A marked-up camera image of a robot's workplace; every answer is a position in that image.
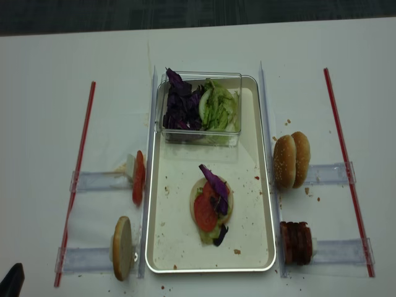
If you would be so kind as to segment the sesame top bun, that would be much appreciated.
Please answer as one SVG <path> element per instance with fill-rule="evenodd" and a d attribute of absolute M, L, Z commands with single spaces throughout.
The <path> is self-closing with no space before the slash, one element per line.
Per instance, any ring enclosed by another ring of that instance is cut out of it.
<path fill-rule="evenodd" d="M 293 187 L 296 178 L 296 145 L 290 135 L 282 136 L 273 150 L 275 182 L 281 189 Z"/>

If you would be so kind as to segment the green lettuce leaves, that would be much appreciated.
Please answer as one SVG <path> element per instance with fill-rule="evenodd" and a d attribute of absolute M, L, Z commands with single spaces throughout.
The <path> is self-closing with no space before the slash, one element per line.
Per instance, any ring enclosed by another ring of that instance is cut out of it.
<path fill-rule="evenodd" d="M 239 132 L 239 93 L 231 93 L 216 80 L 206 79 L 199 102 L 199 116 L 205 131 Z"/>

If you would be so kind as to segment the lettuce under burger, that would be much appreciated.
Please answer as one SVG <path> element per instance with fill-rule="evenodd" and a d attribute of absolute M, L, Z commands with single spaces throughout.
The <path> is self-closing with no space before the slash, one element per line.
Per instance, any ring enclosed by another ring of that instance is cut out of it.
<path fill-rule="evenodd" d="M 204 244 L 213 244 L 214 246 L 219 247 L 228 232 L 228 227 L 225 224 L 221 224 L 216 225 L 212 231 L 204 231 L 201 228 L 198 228 L 198 230 L 200 240 Z"/>

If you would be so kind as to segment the clear plastic salad container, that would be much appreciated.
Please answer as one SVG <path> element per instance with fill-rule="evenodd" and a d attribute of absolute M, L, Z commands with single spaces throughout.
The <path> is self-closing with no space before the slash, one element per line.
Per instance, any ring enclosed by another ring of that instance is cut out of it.
<path fill-rule="evenodd" d="M 182 130 L 182 129 L 165 129 L 163 127 L 163 116 L 167 109 L 168 91 L 170 83 L 165 73 L 161 77 L 161 83 L 157 93 L 156 115 L 155 115 L 155 130 L 162 134 L 165 140 L 169 143 L 175 144 L 199 144 L 199 145 L 223 145 L 235 146 L 238 142 L 241 133 L 241 97 L 242 97 L 242 75 L 240 73 L 232 72 L 189 72 L 189 71 L 175 71 L 181 76 L 183 81 L 192 85 L 194 91 L 199 85 L 205 84 L 206 79 L 212 79 L 219 82 L 231 93 L 235 90 L 239 93 L 239 132 L 216 132 L 205 131 L 201 127 L 198 131 Z"/>

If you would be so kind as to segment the purple leaf on burger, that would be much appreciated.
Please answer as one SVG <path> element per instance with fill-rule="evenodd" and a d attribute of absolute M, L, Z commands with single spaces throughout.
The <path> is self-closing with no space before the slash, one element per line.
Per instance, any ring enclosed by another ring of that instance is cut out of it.
<path fill-rule="evenodd" d="M 217 204 L 217 212 L 226 215 L 228 212 L 228 192 L 226 184 L 215 174 L 213 174 L 204 164 L 199 165 L 206 180 L 212 189 L 220 196 Z"/>

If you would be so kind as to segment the white pusher block upper left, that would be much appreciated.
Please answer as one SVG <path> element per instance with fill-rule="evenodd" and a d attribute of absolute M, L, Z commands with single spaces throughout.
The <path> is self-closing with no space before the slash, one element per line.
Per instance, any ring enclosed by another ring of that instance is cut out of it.
<path fill-rule="evenodd" d="M 135 173 L 136 173 L 136 158 L 135 156 L 128 154 L 126 161 L 125 175 L 130 183 L 133 183 Z"/>

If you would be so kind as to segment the white rectangular metal tray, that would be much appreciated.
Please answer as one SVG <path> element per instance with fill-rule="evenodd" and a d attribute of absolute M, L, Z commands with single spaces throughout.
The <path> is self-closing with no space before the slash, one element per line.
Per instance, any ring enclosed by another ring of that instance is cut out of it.
<path fill-rule="evenodd" d="M 234 147 L 172 144 L 153 130 L 145 260 L 155 273 L 263 272 L 276 259 L 259 89 L 248 75 L 222 85 L 241 98 L 241 133 Z M 204 185 L 200 165 L 224 179 L 234 198 L 221 245 L 204 244 L 190 201 Z"/>

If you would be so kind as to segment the upper left clear holder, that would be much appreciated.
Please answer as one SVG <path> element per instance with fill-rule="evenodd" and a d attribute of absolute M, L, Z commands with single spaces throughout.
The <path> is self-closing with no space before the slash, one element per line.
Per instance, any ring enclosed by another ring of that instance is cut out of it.
<path fill-rule="evenodd" d="M 86 172 L 74 171 L 71 178 L 70 192 L 117 191 L 132 188 L 123 172 Z"/>

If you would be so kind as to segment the clear holder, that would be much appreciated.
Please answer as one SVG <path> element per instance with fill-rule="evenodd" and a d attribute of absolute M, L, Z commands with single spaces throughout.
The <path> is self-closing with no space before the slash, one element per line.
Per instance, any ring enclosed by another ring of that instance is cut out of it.
<path fill-rule="evenodd" d="M 369 238 L 368 243 L 372 262 L 375 264 Z M 311 264 L 366 265 L 362 240 L 361 238 L 343 240 L 317 239 L 317 254 L 311 258 Z"/>
<path fill-rule="evenodd" d="M 109 247 L 60 247 L 56 259 L 56 273 L 113 273 L 112 250 Z"/>
<path fill-rule="evenodd" d="M 123 172 L 86 172 L 74 171 L 71 178 L 70 192 L 117 191 L 132 188 Z"/>
<path fill-rule="evenodd" d="M 355 184 L 355 171 L 352 162 L 327 165 L 309 165 L 303 185 L 347 185 Z"/>

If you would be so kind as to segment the upper right clear holder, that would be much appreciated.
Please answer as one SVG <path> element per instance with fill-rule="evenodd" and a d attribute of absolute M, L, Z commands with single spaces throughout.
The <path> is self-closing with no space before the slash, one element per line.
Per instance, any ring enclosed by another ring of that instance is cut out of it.
<path fill-rule="evenodd" d="M 355 184 L 355 171 L 352 162 L 327 165 L 309 165 L 303 185 L 347 185 Z"/>

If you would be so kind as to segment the white pusher block lower right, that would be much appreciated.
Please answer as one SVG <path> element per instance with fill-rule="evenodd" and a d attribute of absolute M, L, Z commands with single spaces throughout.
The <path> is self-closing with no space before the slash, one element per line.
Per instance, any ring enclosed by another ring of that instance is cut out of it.
<path fill-rule="evenodd" d="M 312 246 L 311 257 L 313 258 L 317 254 L 317 239 L 316 238 L 311 239 L 311 246 Z"/>

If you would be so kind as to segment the right red strip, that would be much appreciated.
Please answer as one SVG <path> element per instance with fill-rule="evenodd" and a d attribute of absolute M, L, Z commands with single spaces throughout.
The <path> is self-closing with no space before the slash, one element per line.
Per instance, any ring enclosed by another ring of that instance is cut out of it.
<path fill-rule="evenodd" d="M 356 221 L 357 221 L 358 229 L 359 229 L 359 236 L 362 240 L 363 252 L 364 252 L 365 259 L 366 259 L 366 268 L 368 271 L 368 277 L 374 278 L 376 276 L 375 271 L 374 271 L 374 264 L 372 262 L 372 256 L 371 256 L 371 252 L 369 249 L 368 237 L 366 236 L 366 231 L 364 228 L 364 221 L 363 221 L 363 218 L 361 215 L 361 210 L 359 207 L 358 195 L 357 195 L 356 186 L 355 186 L 356 182 L 353 180 L 353 177 L 354 177 L 354 171 L 352 169 L 353 164 L 350 161 L 349 156 L 348 156 L 346 143 L 345 143 L 345 139 L 344 139 L 343 131 L 342 131 L 342 125 L 341 125 L 340 117 L 338 114 L 337 103 L 335 101 L 335 95 L 334 95 L 334 90 L 332 87 L 332 81 L 330 78 L 329 69 L 325 67 L 323 69 L 323 72 L 324 72 L 327 91 L 329 94 L 330 104 L 332 107 L 332 112 L 333 112 L 333 116 L 334 116 L 334 120 L 335 120 L 338 139 L 339 139 L 340 146 L 341 146 L 343 161 L 344 161 L 345 168 L 346 168 L 346 176 L 347 176 L 348 182 L 349 182 L 351 199 L 353 202 Z"/>

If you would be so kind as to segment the red strip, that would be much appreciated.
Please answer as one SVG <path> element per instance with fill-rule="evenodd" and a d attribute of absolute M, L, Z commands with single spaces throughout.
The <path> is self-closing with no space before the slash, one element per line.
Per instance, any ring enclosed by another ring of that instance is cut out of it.
<path fill-rule="evenodd" d="M 344 161 L 345 168 L 346 168 L 346 176 L 347 176 L 348 182 L 349 182 L 351 199 L 353 202 L 356 221 L 357 221 L 358 229 L 359 229 L 359 236 L 362 240 L 363 252 L 364 252 L 365 259 L 366 259 L 366 268 L 368 271 L 368 277 L 374 278 L 376 276 L 375 271 L 374 271 L 374 264 L 372 262 L 372 256 L 371 256 L 371 252 L 369 249 L 368 237 L 366 236 L 366 231 L 364 228 L 364 221 L 363 221 L 363 218 L 361 215 L 361 210 L 359 207 L 358 195 L 357 195 L 356 186 L 355 186 L 356 182 L 353 180 L 353 177 L 354 177 L 354 171 L 352 169 L 353 164 L 350 161 L 349 156 L 348 156 L 346 143 L 345 143 L 345 139 L 344 139 L 343 131 L 342 131 L 342 125 L 341 125 L 340 117 L 338 114 L 337 103 L 335 101 L 335 95 L 334 95 L 334 90 L 332 87 L 332 81 L 330 78 L 329 69 L 325 67 L 323 69 L 323 72 L 324 72 L 327 91 L 329 94 L 330 104 L 332 107 L 332 112 L 333 112 L 333 116 L 334 116 L 334 120 L 335 120 L 338 139 L 339 139 L 340 146 L 341 146 L 343 161 Z"/>
<path fill-rule="evenodd" d="M 60 282 L 61 282 L 63 260 L 65 258 L 65 253 L 66 253 L 66 248 L 67 248 L 67 240 L 68 240 L 68 230 L 67 230 L 68 227 L 67 226 L 68 226 L 68 221 L 69 221 L 69 216 L 71 214 L 72 206 L 73 206 L 74 200 L 75 200 L 76 187 L 77 187 L 77 183 L 79 180 L 80 169 L 81 169 L 83 155 L 84 155 L 85 141 L 87 138 L 88 125 L 89 125 L 90 115 L 91 115 L 91 111 L 92 111 L 92 105 L 93 105 L 96 84 L 97 83 L 95 81 L 92 81 L 91 86 L 90 86 L 90 93 L 89 93 L 87 109 L 86 109 L 86 113 L 85 113 L 84 126 L 83 126 L 80 145 L 79 145 L 79 152 L 78 152 L 78 156 L 77 156 L 75 170 L 72 174 L 69 205 L 68 205 L 68 209 L 67 209 L 67 213 L 66 213 L 66 221 L 65 221 L 65 225 L 64 225 L 62 243 L 61 243 L 61 247 L 59 248 L 59 251 L 58 251 L 59 260 L 57 261 L 57 264 L 56 264 L 56 277 L 54 280 L 55 288 L 59 288 Z"/>

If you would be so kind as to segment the lower left clear holder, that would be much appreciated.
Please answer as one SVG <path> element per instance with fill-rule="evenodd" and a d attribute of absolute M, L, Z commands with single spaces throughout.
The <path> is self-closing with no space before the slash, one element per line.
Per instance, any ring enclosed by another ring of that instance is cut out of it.
<path fill-rule="evenodd" d="M 60 247 L 56 259 L 56 273 L 113 273 L 112 250 L 109 247 Z"/>

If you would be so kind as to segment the black object bottom left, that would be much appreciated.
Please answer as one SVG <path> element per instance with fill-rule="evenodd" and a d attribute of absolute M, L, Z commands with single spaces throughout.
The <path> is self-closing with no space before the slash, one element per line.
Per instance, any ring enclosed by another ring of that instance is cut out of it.
<path fill-rule="evenodd" d="M 0 284 L 0 297 L 19 297 L 25 280 L 22 263 L 16 263 Z"/>

